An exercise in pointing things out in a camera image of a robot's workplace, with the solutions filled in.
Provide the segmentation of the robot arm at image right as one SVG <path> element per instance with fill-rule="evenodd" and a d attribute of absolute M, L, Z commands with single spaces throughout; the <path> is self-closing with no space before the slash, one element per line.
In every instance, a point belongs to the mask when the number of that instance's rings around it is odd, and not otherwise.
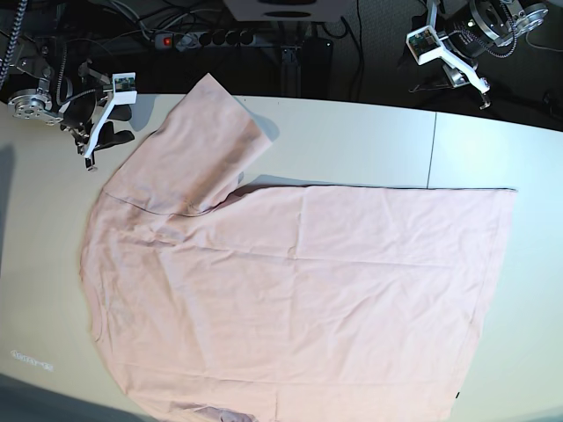
<path fill-rule="evenodd" d="M 541 1 L 470 1 L 443 22 L 444 43 L 467 59 L 484 53 L 506 58 L 547 13 Z"/>

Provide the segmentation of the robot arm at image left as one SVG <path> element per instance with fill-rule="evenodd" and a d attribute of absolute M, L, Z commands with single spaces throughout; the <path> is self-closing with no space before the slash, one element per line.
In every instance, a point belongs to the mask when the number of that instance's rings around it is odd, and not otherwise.
<path fill-rule="evenodd" d="M 116 1 L 3 1 L 2 104 L 16 119 L 70 133 L 88 159 L 132 142 L 113 124 L 132 117 L 135 79 L 108 47 L 134 23 Z"/>

